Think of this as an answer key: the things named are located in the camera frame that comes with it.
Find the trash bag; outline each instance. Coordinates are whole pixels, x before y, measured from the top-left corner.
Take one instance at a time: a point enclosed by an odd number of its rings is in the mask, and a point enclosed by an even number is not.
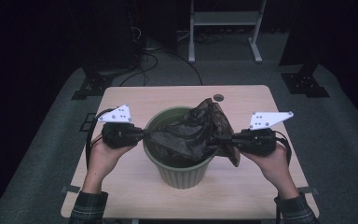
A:
[[[211,98],[182,119],[148,131],[145,141],[153,148],[153,156],[171,167],[190,167],[213,156],[227,157],[236,167],[240,164],[238,149],[217,141],[217,135],[234,132],[220,105]]]

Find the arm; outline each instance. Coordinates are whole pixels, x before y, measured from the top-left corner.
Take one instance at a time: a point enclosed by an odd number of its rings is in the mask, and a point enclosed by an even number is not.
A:
[[[118,159],[133,148],[121,147],[112,149],[96,137],[93,141],[83,188],[77,196],[69,223],[94,224],[102,223],[103,212],[108,194],[102,192],[103,179],[115,168]]]
[[[264,177],[278,190],[279,197],[275,203],[282,212],[284,223],[319,223],[307,204],[303,193],[299,193],[286,160],[286,149],[277,144],[273,153],[267,157],[259,157],[249,153],[242,153],[254,161],[261,169]]]

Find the hand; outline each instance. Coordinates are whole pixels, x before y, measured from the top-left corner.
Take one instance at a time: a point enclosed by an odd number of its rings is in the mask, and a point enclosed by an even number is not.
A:
[[[85,193],[101,193],[103,179],[113,171],[118,159],[133,147],[135,146],[112,149],[103,142],[101,135],[98,135],[92,141],[89,169],[82,191]]]
[[[296,185],[290,176],[285,147],[277,144],[275,151],[267,157],[260,157],[245,152],[241,154],[254,161],[260,167],[263,176],[275,186],[282,199],[291,199],[299,195]]]

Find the shirt sleeve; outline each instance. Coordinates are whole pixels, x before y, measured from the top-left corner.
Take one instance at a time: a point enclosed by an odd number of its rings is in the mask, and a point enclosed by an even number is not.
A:
[[[108,194],[90,194],[79,192],[69,224],[97,224],[102,223],[103,212],[106,207]]]
[[[275,203],[281,210],[284,223],[286,224],[319,224],[312,209],[307,204],[304,193],[294,199],[281,200],[275,198]]]

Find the trash can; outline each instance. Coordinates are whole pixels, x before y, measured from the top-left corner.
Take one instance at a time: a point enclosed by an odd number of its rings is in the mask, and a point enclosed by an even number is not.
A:
[[[158,127],[170,124],[181,119],[190,109],[191,108],[187,106],[176,106],[162,110],[149,120],[145,128],[147,130],[154,130]],[[169,164],[164,164],[156,159],[153,156],[153,145],[146,140],[144,140],[144,149],[147,157],[156,164],[164,182],[176,189],[189,189],[198,185],[205,175],[209,162],[213,159],[213,157],[210,157],[205,161],[201,161],[199,164],[177,168],[171,167]]]

